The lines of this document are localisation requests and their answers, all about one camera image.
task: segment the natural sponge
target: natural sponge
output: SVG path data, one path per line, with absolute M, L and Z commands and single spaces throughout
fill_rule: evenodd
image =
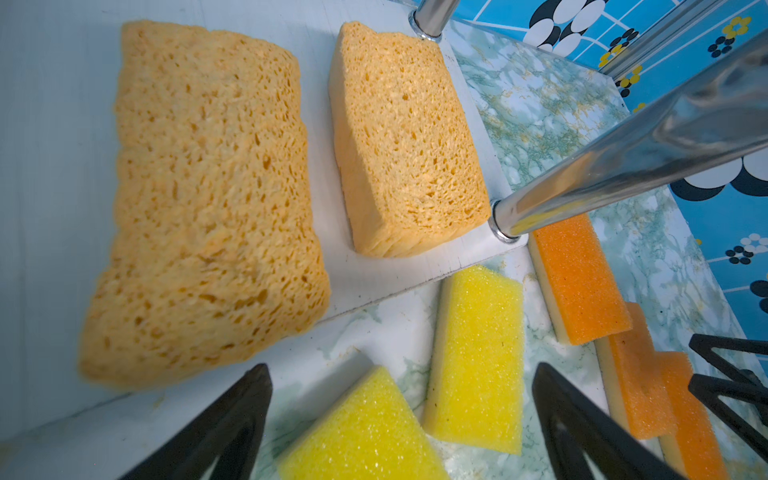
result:
M 328 88 L 355 250 L 410 257 L 488 220 L 477 151 L 435 42 L 346 23 Z
M 123 26 L 122 50 L 118 232 L 80 370 L 140 389 L 306 331 L 330 288 L 290 52 L 146 21 Z

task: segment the white board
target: white board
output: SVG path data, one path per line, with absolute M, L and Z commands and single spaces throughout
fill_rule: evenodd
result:
M 78 335 L 114 235 L 118 151 L 112 104 L 120 25 L 149 18 L 264 38 L 301 67 L 315 228 L 333 297 L 324 319 L 376 303 L 513 248 L 487 226 L 410 259 L 352 249 L 327 93 L 343 22 L 414 35 L 409 9 L 386 0 L 11 2 L 0 8 L 0 439 L 114 397 L 75 368 Z M 446 40 L 488 192 L 510 193 Z M 525 244 L 525 238 L 514 247 Z

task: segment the porous sponge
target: porous sponge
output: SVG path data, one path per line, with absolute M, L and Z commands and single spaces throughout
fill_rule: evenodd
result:
M 535 230 L 528 249 L 560 343 L 582 345 L 632 328 L 587 214 Z
M 488 220 L 475 144 L 435 42 L 346 23 L 328 89 L 357 252 L 410 257 Z
M 523 293 L 483 266 L 444 281 L 424 430 L 446 442 L 520 455 Z
M 449 480 L 381 366 L 291 445 L 277 472 L 282 480 Z
M 664 385 L 677 421 L 677 432 L 660 438 L 664 460 L 689 480 L 727 480 L 707 409 L 688 391 L 694 369 L 683 352 L 658 352 Z
M 640 305 L 627 302 L 632 329 L 594 341 L 608 409 L 619 425 L 640 440 L 676 430 L 654 341 Z
M 118 227 L 80 370 L 120 389 L 241 362 L 325 312 L 299 63 L 228 31 L 131 22 L 115 102 Z

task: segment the yellow sponge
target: yellow sponge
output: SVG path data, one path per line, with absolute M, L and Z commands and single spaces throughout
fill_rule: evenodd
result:
M 376 367 L 278 461 L 282 480 L 449 480 L 392 377 Z
M 520 283 L 482 266 L 447 279 L 424 430 L 446 442 L 520 455 L 524 340 Z

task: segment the orange foam sponge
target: orange foam sponge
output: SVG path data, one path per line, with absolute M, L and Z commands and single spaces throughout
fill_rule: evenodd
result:
M 632 328 L 586 214 L 534 231 L 528 248 L 560 343 L 581 345 Z
M 688 355 L 682 352 L 656 355 L 677 420 L 677 433 L 660 438 L 664 459 L 689 480 L 727 479 L 728 472 L 707 410 L 688 391 L 688 382 L 694 376 Z
M 674 433 L 672 405 L 645 315 L 636 303 L 627 303 L 627 309 L 632 330 L 594 341 L 611 418 L 640 440 Z

